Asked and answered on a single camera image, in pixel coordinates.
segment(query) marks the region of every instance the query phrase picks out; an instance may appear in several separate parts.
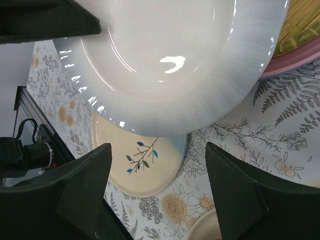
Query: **tablecloth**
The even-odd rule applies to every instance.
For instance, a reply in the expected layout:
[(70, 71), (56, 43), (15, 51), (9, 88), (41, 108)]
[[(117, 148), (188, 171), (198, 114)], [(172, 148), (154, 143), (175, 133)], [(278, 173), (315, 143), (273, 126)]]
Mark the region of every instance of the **tablecloth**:
[[(64, 74), (51, 40), (35, 44), (27, 89), (76, 158), (93, 149), (92, 111)], [(268, 173), (319, 187), (319, 134), (320, 58), (259, 79), (234, 110), (190, 133), (182, 167), (161, 193), (135, 198), (109, 182), (104, 198), (134, 239), (185, 240), (198, 218), (215, 207), (207, 142)]]

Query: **pink bowl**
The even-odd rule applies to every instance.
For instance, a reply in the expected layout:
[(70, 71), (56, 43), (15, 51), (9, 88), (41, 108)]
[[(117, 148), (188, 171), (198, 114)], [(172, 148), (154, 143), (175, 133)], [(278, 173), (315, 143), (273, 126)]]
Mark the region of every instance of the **pink bowl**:
[(265, 78), (287, 72), (319, 57), (320, 36), (317, 36), (295, 50), (273, 57), (261, 77)]

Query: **white plate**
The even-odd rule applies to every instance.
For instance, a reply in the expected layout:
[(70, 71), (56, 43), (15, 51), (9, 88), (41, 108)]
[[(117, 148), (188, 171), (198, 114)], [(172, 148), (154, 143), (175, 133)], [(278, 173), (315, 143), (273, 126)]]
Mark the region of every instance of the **white plate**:
[(186, 135), (141, 136), (116, 127), (97, 113), (92, 115), (93, 146), (111, 144), (109, 180), (133, 197), (151, 197), (172, 182), (184, 160), (187, 139)]
[(220, 240), (221, 232), (215, 209), (199, 218), (191, 228), (187, 240)]
[(103, 33), (54, 43), (76, 90), (105, 119), (144, 136), (182, 136), (248, 94), (288, 1), (76, 0)]

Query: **table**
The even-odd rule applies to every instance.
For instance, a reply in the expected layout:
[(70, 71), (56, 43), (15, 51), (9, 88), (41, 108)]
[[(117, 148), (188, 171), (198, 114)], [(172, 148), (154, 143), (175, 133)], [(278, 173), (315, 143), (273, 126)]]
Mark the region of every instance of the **table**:
[[(51, 40), (34, 46), (27, 89), (76, 158), (93, 149), (92, 111), (64, 74)], [(320, 58), (260, 79), (233, 111), (189, 134), (182, 167), (161, 193), (135, 198), (109, 182), (104, 198), (134, 239), (185, 240), (197, 219), (215, 207), (207, 142), (281, 178), (320, 187), (319, 126)]]

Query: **plate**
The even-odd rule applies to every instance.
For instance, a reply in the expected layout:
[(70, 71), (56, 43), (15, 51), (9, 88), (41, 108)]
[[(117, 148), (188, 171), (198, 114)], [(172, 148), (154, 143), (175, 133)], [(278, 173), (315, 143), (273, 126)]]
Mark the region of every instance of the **plate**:
[(273, 57), (262, 74), (263, 78), (278, 75), (298, 68), (320, 57), (320, 36), (315, 37), (304, 45)]
[(176, 177), (184, 160), (187, 136), (146, 137), (116, 127), (92, 114), (92, 141), (97, 148), (111, 143), (109, 180), (122, 192), (147, 198), (161, 192)]
[(143, 136), (205, 127), (249, 93), (276, 47), (289, 0), (77, 0), (102, 33), (54, 41), (81, 97)]
[(187, 240), (221, 240), (218, 216), (215, 209), (208, 211), (191, 228)]

